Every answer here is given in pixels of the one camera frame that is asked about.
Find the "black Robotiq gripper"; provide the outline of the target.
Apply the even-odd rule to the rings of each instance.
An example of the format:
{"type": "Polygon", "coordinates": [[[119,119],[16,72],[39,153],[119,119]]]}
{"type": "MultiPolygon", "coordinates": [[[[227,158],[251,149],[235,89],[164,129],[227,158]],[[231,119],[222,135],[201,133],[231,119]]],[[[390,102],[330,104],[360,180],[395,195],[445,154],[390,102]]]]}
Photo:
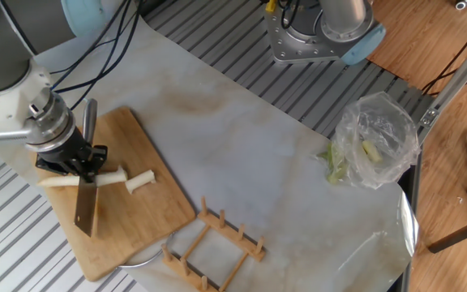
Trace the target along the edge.
{"type": "Polygon", "coordinates": [[[74,129],[66,142],[53,150],[38,153],[36,168],[63,176],[73,174],[85,182],[94,182],[107,160],[107,154],[106,146],[89,145],[80,130],[74,129]]]}

